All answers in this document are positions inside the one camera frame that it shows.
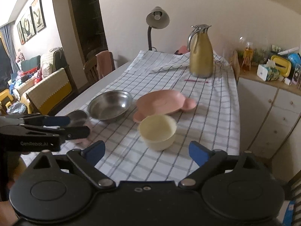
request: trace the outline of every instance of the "gold thermos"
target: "gold thermos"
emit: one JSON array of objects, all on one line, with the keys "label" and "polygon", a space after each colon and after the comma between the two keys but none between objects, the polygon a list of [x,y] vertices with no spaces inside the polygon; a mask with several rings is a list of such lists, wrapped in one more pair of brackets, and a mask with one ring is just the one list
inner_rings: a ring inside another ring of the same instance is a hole
[{"label": "gold thermos", "polygon": [[207,78],[213,71],[213,49],[208,37],[209,25],[192,26],[187,49],[190,52],[190,73],[199,78]]}]

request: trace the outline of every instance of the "light bulb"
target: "light bulb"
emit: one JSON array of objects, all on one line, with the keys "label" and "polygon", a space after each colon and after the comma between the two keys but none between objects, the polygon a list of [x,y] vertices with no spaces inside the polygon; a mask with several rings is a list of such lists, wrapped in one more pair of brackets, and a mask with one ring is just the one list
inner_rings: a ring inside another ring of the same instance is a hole
[{"label": "light bulb", "polygon": [[155,17],[155,20],[161,19],[161,12],[159,12],[159,11],[154,12],[154,17]]}]

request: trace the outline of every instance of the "yellow bowl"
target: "yellow bowl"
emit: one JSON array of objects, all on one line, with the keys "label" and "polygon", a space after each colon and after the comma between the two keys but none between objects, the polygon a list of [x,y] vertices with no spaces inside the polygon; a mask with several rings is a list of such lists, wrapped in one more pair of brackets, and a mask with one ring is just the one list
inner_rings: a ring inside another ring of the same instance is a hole
[{"label": "yellow bowl", "polygon": [[168,115],[151,115],[140,122],[138,129],[144,143],[160,151],[173,144],[177,123]]}]

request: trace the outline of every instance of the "wooden countertop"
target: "wooden countertop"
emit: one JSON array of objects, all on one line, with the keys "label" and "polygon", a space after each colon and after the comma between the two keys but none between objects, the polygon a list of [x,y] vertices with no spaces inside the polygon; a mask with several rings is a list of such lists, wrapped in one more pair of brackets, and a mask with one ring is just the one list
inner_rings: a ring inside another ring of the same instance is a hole
[{"label": "wooden countertop", "polygon": [[260,83],[270,85],[270,86],[273,86],[273,87],[277,87],[277,88],[280,88],[280,89],[284,89],[286,91],[289,91],[291,93],[294,93],[294,94],[297,94],[297,95],[301,96],[301,90],[298,89],[296,85],[291,84],[290,86],[288,86],[284,82],[280,82],[280,81],[265,82],[265,81],[261,80],[257,76],[256,73],[257,73],[257,67],[251,67],[250,71],[240,68],[239,77],[244,78],[244,79],[249,79],[249,80],[252,80],[252,81],[256,81],[256,82],[260,82]]}]

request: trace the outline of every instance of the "hand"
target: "hand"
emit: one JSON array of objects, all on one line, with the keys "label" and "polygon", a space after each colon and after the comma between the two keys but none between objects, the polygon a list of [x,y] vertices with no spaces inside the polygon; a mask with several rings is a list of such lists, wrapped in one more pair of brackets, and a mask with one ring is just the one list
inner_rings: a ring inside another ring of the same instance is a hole
[{"label": "hand", "polygon": [[[26,169],[26,165],[22,158],[19,159],[19,165],[10,176],[10,180],[7,187],[10,189],[18,177]],[[10,201],[0,202],[0,226],[11,226],[18,220]]]}]

